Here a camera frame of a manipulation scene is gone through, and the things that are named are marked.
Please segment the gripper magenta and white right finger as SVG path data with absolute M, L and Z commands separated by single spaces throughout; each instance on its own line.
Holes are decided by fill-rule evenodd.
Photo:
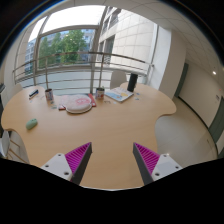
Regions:
M 138 143 L 133 144 L 133 154 L 145 185 L 182 169 L 168 154 L 158 154 Z

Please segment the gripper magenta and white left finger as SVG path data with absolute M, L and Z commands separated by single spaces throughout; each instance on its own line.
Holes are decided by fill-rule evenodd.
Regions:
M 57 153 L 42 166 L 42 169 L 79 185 L 91 154 L 92 143 L 88 142 L 66 154 Z

